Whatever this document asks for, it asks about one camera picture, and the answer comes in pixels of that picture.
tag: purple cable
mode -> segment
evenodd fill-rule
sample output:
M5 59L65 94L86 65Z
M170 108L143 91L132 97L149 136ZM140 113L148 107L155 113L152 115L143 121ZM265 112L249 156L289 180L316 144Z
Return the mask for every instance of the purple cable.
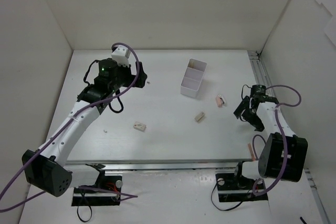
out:
M132 194L125 194L125 193L121 193L119 191L111 191L111 190L106 190L106 189L102 189L102 188L95 188L95 187L89 187L89 186L80 186L78 187L78 189L82 189L82 190L92 190L92 191L102 191L104 193L114 193L120 196L127 196L127 198L125 199L120 199L118 201L124 201L124 200L128 200L128 199L133 199L133 198L137 198L137 195L132 195Z
M83 108L81 108L80 110L78 110L75 114L74 114L74 118L76 116L78 116L81 112L83 112L84 110L88 109L88 108L91 108L91 107L94 107L100 103L104 103L104 102L111 102L113 99L125 94L127 91L129 91L131 89L131 87L134 86L136 80L138 79L139 77L139 69L140 69L140 64L139 64L139 59L138 59L138 56L137 54L135 53L135 51L128 45L126 45L125 43L121 43L121 42L118 42L118 43L114 43L112 45L112 48L115 47L115 46L124 46L124 47L127 47L131 53L134 55L135 57L135 61L136 61L136 75L135 75L135 78L134 80L131 82L131 84L122 92L120 92L119 94L113 96L113 97L110 97L110 98L107 98L107 99L104 99L104 100L101 100L101 101L98 101L98 102L94 102L94 103L91 103ZM54 136L52 136L50 138L50 140L33 156L30 158L30 160L28 160L20 169L19 171L13 176L13 178L11 178L11 180L8 182L8 184L5 186L5 188L2 190L1 194L0 194L0 201L2 200L2 198L4 197L5 193L8 191L8 189L11 187L11 185L13 184L13 182L17 179L17 177L34 161L34 159L36 159L36 157L38 155L41 154L41 152L43 152L73 121L73 118L71 118ZM41 193L38 193L36 195L33 195L31 196L30 198L12 206L12 207L9 207L9 208L6 208L6 209L0 209L0 213L3 213L3 212L8 212L8 211L11 211L13 210L14 208L17 208L21 205L23 205L24 203L36 198L37 196L40 196L41 194L45 193L44 191L41 192Z
M254 140L255 140L256 137L258 137L258 136L261 138L261 140L263 140L264 144L266 145L266 141L265 141L265 139L264 139L264 137L263 137L262 135L257 134L257 135L255 135L255 136L252 138L252 148L253 148L254 156L256 157L256 159L259 159L259 158L258 158L256 149L255 149L255 147L254 147Z
M260 195L264 195L266 193L268 193L269 191L271 191L278 183L279 181L281 180L284 172L285 172L285 169L286 169L286 165L287 165L287 156L288 156L288 147L287 147L287 140L286 140L286 135L285 135L285 132L284 130L282 129L282 126L280 124L280 121L279 121L279 115L278 115L278 110L277 108L280 107L281 105L284 105L284 106L288 106L288 107L296 107L298 105L300 105L301 101L302 101L302 97L301 97L301 94L294 88L290 87L290 86L287 86L287 85L274 85L274 86L269 86L267 89L271 89L271 88L275 88L275 87L284 87L284 88L288 88L288 89L291 89L293 90L299 97L299 101L298 103L296 104L289 104L289 103L285 103L285 102L282 102L282 103L279 103L275 106L275 120L277 122L277 125L280 129L280 133L282 135L282 140L284 142L284 149L283 149L283 161L282 161L282 166L281 166L281 169L280 169L280 172L279 172L279 175L278 177L273 181L273 183L268 187L266 188L264 191L261 191L261 192L258 192L256 190L256 187L258 185L258 182L261 181L262 179L257 179L254 184L253 184L253 187L252 187L252 192L255 196L260 196Z

